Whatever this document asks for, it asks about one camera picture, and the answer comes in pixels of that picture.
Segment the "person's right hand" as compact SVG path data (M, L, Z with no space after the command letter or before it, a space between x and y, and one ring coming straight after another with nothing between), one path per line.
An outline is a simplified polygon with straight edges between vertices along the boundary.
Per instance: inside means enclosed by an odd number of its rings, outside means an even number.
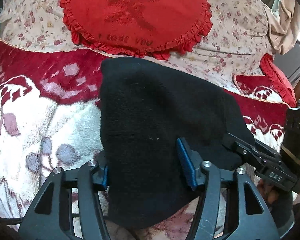
M274 186L260 179L257 189L267 205L272 205L279 198L279 193L275 191Z

